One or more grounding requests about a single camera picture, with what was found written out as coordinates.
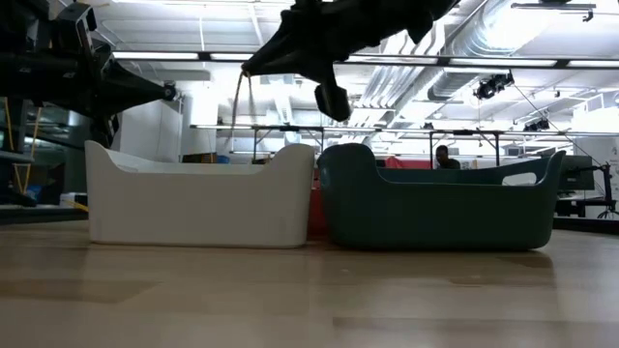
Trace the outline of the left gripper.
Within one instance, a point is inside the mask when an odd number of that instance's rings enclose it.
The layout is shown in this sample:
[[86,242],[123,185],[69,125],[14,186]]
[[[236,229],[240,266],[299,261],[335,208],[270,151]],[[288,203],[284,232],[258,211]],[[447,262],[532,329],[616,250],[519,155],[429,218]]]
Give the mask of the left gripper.
[[[119,117],[151,117],[162,112],[165,88],[123,68],[100,54],[90,41],[79,41],[80,78],[77,113],[91,120],[92,139],[111,146],[120,128]],[[122,111],[120,104],[139,104]]]

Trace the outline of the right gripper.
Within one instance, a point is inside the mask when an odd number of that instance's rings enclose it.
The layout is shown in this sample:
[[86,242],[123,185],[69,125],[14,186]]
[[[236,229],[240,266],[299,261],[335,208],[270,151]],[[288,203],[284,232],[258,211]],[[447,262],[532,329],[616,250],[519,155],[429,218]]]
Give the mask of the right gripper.
[[337,122],[350,117],[334,63],[403,30],[410,0],[298,1],[282,12],[276,34],[243,64],[245,76],[298,73],[318,84],[319,110]]

